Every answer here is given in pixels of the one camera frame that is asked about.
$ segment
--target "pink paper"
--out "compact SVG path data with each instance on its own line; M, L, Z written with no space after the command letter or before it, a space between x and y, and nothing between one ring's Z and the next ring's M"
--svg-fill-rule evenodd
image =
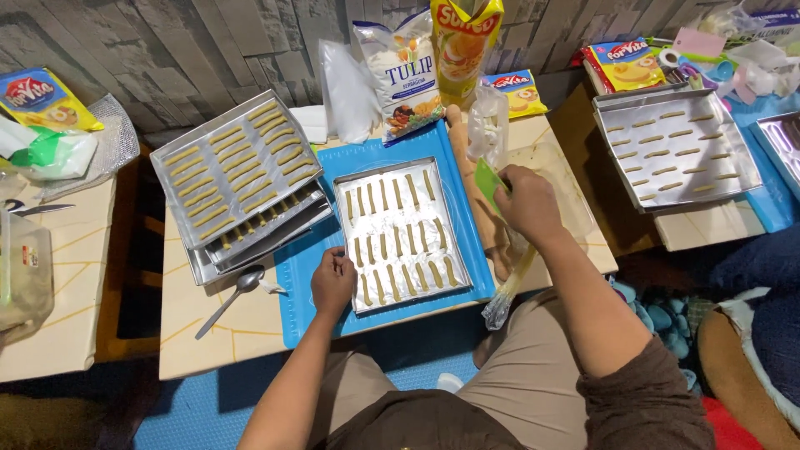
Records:
M736 95L738 95L744 103L752 105L755 102L755 92L747 87L747 68L744 64L736 68L733 81Z
M717 58L724 46L725 38L682 27L672 48L681 53Z

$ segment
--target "person's left hand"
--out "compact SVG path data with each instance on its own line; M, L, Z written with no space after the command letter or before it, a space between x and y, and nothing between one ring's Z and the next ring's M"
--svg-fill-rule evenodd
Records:
M353 298L356 284L356 271L353 261L346 256L339 256L344 247L333 247L322 254L322 262L311 276L311 295L317 316L339 320L345 306Z

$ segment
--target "person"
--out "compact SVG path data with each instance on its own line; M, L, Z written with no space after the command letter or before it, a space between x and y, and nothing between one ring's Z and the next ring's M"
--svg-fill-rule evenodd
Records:
M522 303L476 349L456 394L399 392L363 348L329 354L356 285L343 247L311 280L317 314L267 388L238 448L714 448L677 360L561 225L553 187L508 166L495 202L539 251L554 289Z

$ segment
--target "stacked baking trays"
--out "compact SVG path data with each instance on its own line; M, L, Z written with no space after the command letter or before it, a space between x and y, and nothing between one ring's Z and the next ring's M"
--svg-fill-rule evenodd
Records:
M664 86L594 101L595 119L640 212L726 199L762 185L712 90Z
M272 90L150 157L198 286L263 258L333 213L317 182L317 156Z

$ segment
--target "table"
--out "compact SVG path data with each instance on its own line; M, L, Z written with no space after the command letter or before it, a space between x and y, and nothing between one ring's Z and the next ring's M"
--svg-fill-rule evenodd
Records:
M557 147L559 157L563 158L558 141L544 116L512 121L509 135L510 149L525 147L532 143L549 142ZM379 130L376 130L372 137L378 136ZM325 148L339 145L342 144L334 140L319 148L320 151L325 151ZM582 205L583 195L578 184L574 181L569 166L564 164L564 167L569 173L563 178L568 182L560 183L555 188L566 190L572 201ZM596 225L588 235L578 241L600 272L609 273L617 270L614 257ZM274 262L271 258L267 261L264 279L275 283ZM278 296L267 294L261 288L240 295L208 334L200 340L194 339L195 333L208 317L234 292L234 284L235 279L229 277L207 287L194 285L178 229L168 210L164 234L160 379L190 376L237 361L286 350L283 345ZM549 286L552 286L550 276L541 256L537 256L521 291ZM400 322L421 319L424 316L476 303L462 303Z
M614 256L656 247L669 251L702 247L764 233L746 199L639 214L594 121L591 101L597 91L586 78L552 114L550 121L578 185Z
M0 352L0 382L86 370L94 363L115 191L112 178L54 202L75 207L27 217L50 229L55 306L36 334ZM36 193L29 185L18 198L32 206Z

